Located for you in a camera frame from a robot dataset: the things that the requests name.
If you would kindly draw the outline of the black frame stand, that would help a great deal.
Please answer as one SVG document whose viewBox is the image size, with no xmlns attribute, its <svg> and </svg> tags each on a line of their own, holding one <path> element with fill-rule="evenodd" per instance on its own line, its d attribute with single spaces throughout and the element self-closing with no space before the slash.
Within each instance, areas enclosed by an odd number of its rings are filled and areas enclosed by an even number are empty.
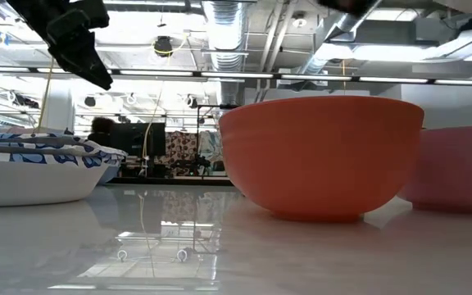
<svg viewBox="0 0 472 295">
<path fill-rule="evenodd" d="M 215 163 L 223 163 L 219 119 L 227 111 L 237 108 L 234 104 L 198 104 L 196 109 L 196 156 L 194 173 L 202 179 L 210 176 Z"/>
</svg>

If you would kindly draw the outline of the person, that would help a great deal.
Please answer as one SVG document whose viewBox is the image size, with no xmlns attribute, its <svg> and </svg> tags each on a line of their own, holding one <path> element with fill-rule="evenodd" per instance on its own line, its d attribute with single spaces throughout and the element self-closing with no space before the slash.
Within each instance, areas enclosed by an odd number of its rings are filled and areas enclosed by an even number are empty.
<svg viewBox="0 0 472 295">
<path fill-rule="evenodd" d="M 106 117 L 95 117 L 91 125 L 91 133 L 88 140 L 91 140 L 102 146 L 111 146 L 111 130 L 115 122 Z"/>
</svg>

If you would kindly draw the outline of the long ceiling light rail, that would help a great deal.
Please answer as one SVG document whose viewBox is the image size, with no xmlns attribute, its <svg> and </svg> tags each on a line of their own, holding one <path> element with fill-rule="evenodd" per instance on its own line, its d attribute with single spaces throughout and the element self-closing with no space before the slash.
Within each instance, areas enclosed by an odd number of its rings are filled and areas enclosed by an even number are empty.
<svg viewBox="0 0 472 295">
<path fill-rule="evenodd" d="M 0 75 L 40 77 L 50 75 L 55 79 L 68 79 L 75 75 L 62 69 L 0 66 Z M 345 82 L 373 84 L 426 84 L 437 86 L 470 86 L 472 79 L 403 78 L 358 75 L 302 75 L 254 72 L 219 72 L 199 70 L 108 70 L 102 79 L 93 77 L 89 83 L 101 89 L 110 89 L 114 79 L 198 80 L 216 82 L 243 82 L 246 80 Z"/>
</svg>

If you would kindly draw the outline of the pink bowl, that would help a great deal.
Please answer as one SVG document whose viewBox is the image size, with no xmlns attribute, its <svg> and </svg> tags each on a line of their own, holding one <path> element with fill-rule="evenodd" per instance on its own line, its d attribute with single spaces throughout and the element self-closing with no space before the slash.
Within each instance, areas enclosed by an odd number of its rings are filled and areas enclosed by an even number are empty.
<svg viewBox="0 0 472 295">
<path fill-rule="evenodd" d="M 472 213 L 472 126 L 423 129 L 415 169 L 397 196 L 416 210 Z"/>
</svg>

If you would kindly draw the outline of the black monitor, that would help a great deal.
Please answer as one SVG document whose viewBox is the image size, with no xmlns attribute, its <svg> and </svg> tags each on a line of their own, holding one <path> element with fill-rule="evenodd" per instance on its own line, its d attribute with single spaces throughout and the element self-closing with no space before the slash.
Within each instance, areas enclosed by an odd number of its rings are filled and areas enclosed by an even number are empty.
<svg viewBox="0 0 472 295">
<path fill-rule="evenodd" d="M 111 146 L 127 152 L 130 156 L 141 157 L 143 148 L 150 157 L 166 154 L 165 123 L 120 123 L 111 130 Z"/>
</svg>

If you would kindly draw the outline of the patterned cloth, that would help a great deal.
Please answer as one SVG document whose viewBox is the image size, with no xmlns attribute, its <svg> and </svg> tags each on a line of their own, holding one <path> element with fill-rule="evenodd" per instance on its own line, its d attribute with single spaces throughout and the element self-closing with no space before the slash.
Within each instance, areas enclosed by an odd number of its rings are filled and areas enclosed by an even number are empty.
<svg viewBox="0 0 472 295">
<path fill-rule="evenodd" d="M 166 159 L 173 176 L 193 175 L 190 167 L 197 154 L 197 135 L 179 131 L 166 133 Z"/>
</svg>

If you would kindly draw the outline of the slanted silver ventilation duct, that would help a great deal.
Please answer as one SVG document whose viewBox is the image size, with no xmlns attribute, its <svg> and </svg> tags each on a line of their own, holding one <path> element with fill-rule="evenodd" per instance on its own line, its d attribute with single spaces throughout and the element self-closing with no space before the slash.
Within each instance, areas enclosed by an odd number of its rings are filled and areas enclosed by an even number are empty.
<svg viewBox="0 0 472 295">
<path fill-rule="evenodd" d="M 350 45 L 356 39 L 357 29 L 371 13 L 372 10 L 353 16 L 338 12 L 321 20 L 313 35 L 313 51 L 297 73 L 319 75 L 330 61 L 351 59 Z"/>
</svg>

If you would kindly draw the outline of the red bowl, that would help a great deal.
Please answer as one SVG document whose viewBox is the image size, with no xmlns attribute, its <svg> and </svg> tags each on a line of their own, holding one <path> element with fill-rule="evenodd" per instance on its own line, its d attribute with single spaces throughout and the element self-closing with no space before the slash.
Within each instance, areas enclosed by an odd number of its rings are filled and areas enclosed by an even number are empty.
<svg viewBox="0 0 472 295">
<path fill-rule="evenodd" d="M 237 107 L 219 121 L 225 171 L 286 220 L 353 222 L 397 195 L 417 158 L 422 108 L 314 96 Z"/>
</svg>

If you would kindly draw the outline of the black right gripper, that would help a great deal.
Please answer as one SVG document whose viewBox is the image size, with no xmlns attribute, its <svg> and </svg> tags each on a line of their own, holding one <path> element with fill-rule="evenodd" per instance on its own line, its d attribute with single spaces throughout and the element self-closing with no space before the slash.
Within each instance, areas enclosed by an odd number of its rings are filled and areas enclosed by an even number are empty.
<svg viewBox="0 0 472 295">
<path fill-rule="evenodd" d="M 317 4 L 334 11 L 363 16 L 377 5 L 378 0 L 317 0 Z"/>
</svg>

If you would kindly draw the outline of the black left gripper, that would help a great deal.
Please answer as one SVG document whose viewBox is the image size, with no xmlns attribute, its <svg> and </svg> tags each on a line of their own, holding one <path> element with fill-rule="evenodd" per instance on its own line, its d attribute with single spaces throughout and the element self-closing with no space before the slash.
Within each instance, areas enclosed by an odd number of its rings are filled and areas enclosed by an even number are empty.
<svg viewBox="0 0 472 295">
<path fill-rule="evenodd" d="M 7 0 L 46 43 L 66 72 L 109 90 L 113 79 L 95 49 L 92 29 L 105 28 L 110 17 L 103 0 Z"/>
</svg>

